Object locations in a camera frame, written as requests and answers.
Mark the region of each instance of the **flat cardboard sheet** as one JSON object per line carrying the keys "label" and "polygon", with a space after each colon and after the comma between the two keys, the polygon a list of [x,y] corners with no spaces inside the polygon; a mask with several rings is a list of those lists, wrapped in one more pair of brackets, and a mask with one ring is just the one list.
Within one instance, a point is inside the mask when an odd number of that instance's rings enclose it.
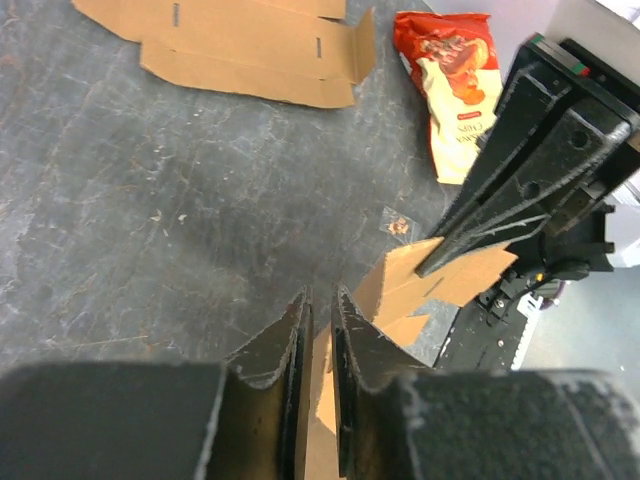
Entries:
{"label": "flat cardboard sheet", "polygon": [[340,24],[345,0],[72,1],[141,43],[143,68],[185,87],[340,108],[375,65],[372,13]]}

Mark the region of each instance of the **black plastic part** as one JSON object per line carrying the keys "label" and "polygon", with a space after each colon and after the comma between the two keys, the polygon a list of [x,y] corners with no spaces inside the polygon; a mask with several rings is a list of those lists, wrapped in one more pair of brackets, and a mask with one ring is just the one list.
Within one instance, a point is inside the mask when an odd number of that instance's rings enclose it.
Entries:
{"label": "black plastic part", "polygon": [[636,407],[605,376],[437,374],[362,318],[345,289],[332,328],[349,480],[639,478]]}
{"label": "black plastic part", "polygon": [[530,276],[575,260],[588,264],[589,272],[612,272],[607,254],[613,253],[615,246],[606,240],[605,226],[606,215],[613,209],[603,205],[567,232],[556,236],[540,232],[509,245],[507,250],[518,256],[511,268],[518,275]]}
{"label": "black plastic part", "polygon": [[[311,320],[305,291],[220,364],[13,372],[0,381],[0,478],[302,480]],[[438,375],[342,287],[332,332],[349,480],[639,478],[637,408],[606,376]]]}
{"label": "black plastic part", "polygon": [[524,278],[503,279],[461,308],[434,368],[445,372],[509,371],[527,325],[517,302],[510,305],[509,300],[526,287]]}
{"label": "black plastic part", "polygon": [[227,362],[61,363],[0,382],[2,480],[303,480],[308,290]]}
{"label": "black plastic part", "polygon": [[578,58],[558,46],[542,48],[536,38],[518,52],[498,120],[432,232],[444,240],[417,268],[420,276],[472,250],[566,232],[640,167],[626,143],[640,117],[630,96],[622,101],[612,93],[622,88],[612,86],[618,79],[580,76],[563,62]]}

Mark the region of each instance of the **snack bag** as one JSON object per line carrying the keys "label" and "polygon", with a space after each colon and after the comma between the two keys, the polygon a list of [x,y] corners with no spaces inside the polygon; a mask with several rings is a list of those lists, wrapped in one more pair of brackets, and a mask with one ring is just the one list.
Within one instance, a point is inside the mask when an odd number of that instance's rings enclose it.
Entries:
{"label": "snack bag", "polygon": [[394,43],[431,112],[430,143],[438,181],[461,184],[495,122],[502,91],[489,15],[400,12]]}

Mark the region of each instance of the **screw hole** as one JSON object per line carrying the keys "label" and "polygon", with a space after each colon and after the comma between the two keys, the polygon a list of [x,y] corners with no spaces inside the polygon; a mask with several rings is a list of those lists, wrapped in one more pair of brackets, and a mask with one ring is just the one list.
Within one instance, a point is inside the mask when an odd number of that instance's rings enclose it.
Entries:
{"label": "screw hole", "polygon": [[576,130],[571,135],[571,145],[576,150],[584,150],[589,145],[589,136],[581,130]]}
{"label": "screw hole", "polygon": [[533,200],[540,195],[540,185],[536,182],[529,182],[522,188],[522,198],[525,200]]}

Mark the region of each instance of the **cardboard flap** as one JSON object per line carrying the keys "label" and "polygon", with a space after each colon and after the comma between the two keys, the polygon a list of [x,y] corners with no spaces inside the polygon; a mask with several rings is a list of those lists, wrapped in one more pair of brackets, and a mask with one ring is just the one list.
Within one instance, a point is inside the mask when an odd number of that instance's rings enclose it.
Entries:
{"label": "cardboard flap", "polygon": [[351,84],[345,79],[293,76],[287,72],[179,52],[153,38],[143,40],[140,64],[175,85],[243,93],[319,108],[340,108],[355,103]]}
{"label": "cardboard flap", "polygon": [[371,8],[353,30],[353,45],[355,77],[352,80],[354,84],[360,84],[376,65],[376,28]]}
{"label": "cardboard flap", "polygon": [[367,320],[381,329],[406,317],[430,299],[460,307],[489,288],[517,258],[507,244],[462,255],[424,278],[416,267],[440,243],[431,238],[396,248],[376,264],[355,291],[354,299]]}
{"label": "cardboard flap", "polygon": [[416,342],[427,321],[429,315],[403,317],[387,325],[383,332],[400,347],[409,347]]}
{"label": "cardboard flap", "polygon": [[135,31],[122,25],[121,17],[126,15],[126,0],[113,0],[110,3],[99,0],[72,0],[76,10],[99,23],[125,40],[136,41]]}
{"label": "cardboard flap", "polygon": [[347,16],[347,2],[345,0],[316,0],[319,17],[344,20]]}

